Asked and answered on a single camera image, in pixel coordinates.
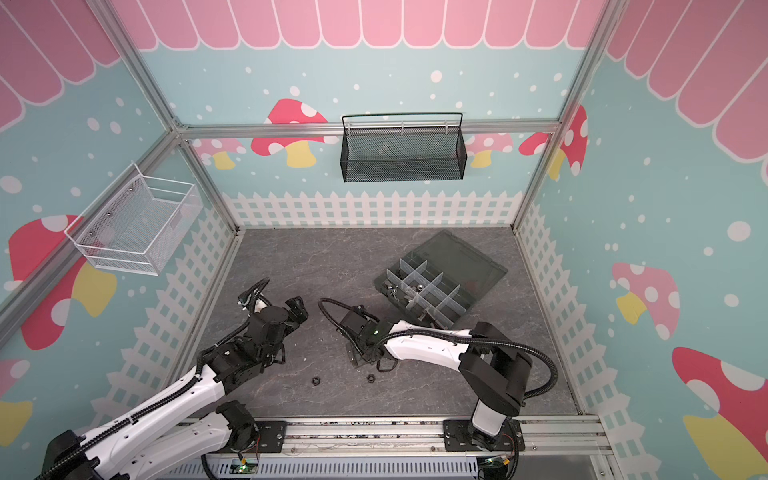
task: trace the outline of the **gray tabletop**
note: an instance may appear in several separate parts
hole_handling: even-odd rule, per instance
[[[509,339],[538,348],[557,362],[511,230],[450,231],[509,269],[454,327],[490,322]],[[477,396],[453,370],[415,360],[400,362],[389,373],[369,365],[355,369],[346,355],[346,341],[317,307],[317,300],[328,296],[350,305],[363,304],[381,319],[402,318],[374,288],[373,279],[437,232],[428,228],[248,230],[202,333],[200,348],[212,345],[245,320],[237,295],[265,276],[272,279],[264,290],[272,303],[283,305],[301,295],[310,318],[286,338],[285,365],[271,366],[226,400],[239,400],[261,417],[471,415]],[[338,319],[343,317],[344,310],[329,309]],[[374,383],[366,380],[370,373],[376,376]],[[312,385],[315,376],[321,378],[318,386]],[[546,366],[535,360],[528,388],[547,377]],[[521,412],[575,413],[563,375],[554,389],[528,400]]]

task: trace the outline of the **wire basket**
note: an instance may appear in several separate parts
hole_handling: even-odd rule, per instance
[[[462,119],[461,113],[342,117],[344,181],[463,179],[467,150]]]
[[[102,270],[157,276],[202,211],[203,202],[195,184],[148,177],[139,171],[80,225],[90,208],[65,231],[85,258]]]

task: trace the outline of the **white picket fence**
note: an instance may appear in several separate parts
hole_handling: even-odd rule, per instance
[[[576,300],[578,288],[568,282],[570,270],[563,270],[563,256],[555,252],[556,241],[549,239],[545,216],[539,205],[532,204],[522,221],[520,234],[525,255],[534,270],[536,287],[544,299],[542,306],[554,333],[554,340],[564,353],[564,368],[578,380],[573,387],[587,405],[587,412],[600,415],[608,440],[621,471],[628,478],[657,480],[661,461],[646,453],[641,437],[645,428],[632,422],[627,407],[630,397],[619,393],[614,380],[617,370],[604,361],[606,347],[594,340],[594,323],[588,323],[587,306]]]
[[[91,400],[96,415],[89,428],[123,415],[165,384],[231,236],[215,210],[206,209],[197,222],[200,231],[192,233],[191,244],[184,244],[184,257],[173,258],[176,273],[166,273],[166,289],[156,290],[157,306],[146,309],[147,325],[134,328],[136,344],[121,350],[123,368],[107,374],[109,393]]]
[[[359,197],[350,192],[344,197],[336,193],[323,197],[319,192],[314,197],[305,193],[298,197],[288,193],[283,197],[269,194],[267,198],[255,193],[250,198],[243,194],[223,197],[235,219],[245,227],[500,227],[515,219],[523,193],[513,197],[506,192],[498,197],[491,192],[481,197],[475,192],[467,196],[428,192],[420,197],[413,192],[404,196],[395,192],[391,197],[381,192],[374,197],[365,192]]]

